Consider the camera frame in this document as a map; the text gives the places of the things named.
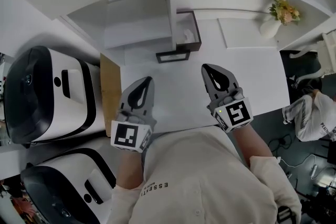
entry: white desk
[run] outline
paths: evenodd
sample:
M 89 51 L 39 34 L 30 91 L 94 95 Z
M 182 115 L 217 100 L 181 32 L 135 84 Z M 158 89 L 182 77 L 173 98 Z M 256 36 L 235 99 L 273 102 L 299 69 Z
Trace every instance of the white desk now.
M 199 20 L 198 27 L 202 46 L 188 61 L 121 67 L 122 90 L 145 76 L 154 79 L 155 133 L 217 124 L 206 108 L 210 98 L 201 75 L 204 63 L 222 66 L 235 75 L 254 116 L 289 105 L 285 71 L 276 48 L 226 49 L 218 20 Z M 237 33 L 243 35 L 244 29 Z

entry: person sitting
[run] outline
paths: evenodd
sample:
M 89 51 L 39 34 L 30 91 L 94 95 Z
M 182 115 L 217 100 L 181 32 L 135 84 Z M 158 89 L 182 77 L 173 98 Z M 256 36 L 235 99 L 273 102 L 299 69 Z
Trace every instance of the person sitting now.
M 295 121 L 295 134 L 300 141 L 318 140 L 326 135 L 336 141 L 336 95 L 331 99 L 315 89 L 283 108 L 282 117 L 284 124 Z

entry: flower vase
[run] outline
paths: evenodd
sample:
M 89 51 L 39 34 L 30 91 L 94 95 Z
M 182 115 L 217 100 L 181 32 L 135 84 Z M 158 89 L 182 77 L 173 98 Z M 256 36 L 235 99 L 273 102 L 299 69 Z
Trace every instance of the flower vase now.
M 272 38 L 276 35 L 281 25 L 281 21 L 270 19 L 260 27 L 260 33 L 264 38 Z

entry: white chair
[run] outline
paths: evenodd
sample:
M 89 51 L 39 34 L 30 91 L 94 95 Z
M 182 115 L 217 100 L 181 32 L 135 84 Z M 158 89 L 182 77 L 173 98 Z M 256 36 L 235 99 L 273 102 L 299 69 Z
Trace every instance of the white chair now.
M 304 79 L 316 79 L 336 73 L 336 31 L 329 34 L 322 34 L 323 40 L 317 44 L 306 46 L 297 54 L 290 54 L 289 58 L 298 58 L 311 50 L 317 51 L 321 69 L 315 73 L 307 74 L 296 80 L 296 85 Z

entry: person's left arm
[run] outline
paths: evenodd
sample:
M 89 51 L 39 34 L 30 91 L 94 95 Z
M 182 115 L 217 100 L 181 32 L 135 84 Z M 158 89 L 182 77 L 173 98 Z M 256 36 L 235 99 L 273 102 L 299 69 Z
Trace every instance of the person's left arm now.
M 278 208 L 288 207 L 296 215 L 296 223 L 300 223 L 300 199 L 278 164 L 278 160 L 275 157 L 253 156 L 250 158 L 250 170 L 273 192 Z
M 123 151 L 117 175 L 117 185 L 111 198 L 109 224 L 126 224 L 142 189 L 143 171 L 141 154 Z

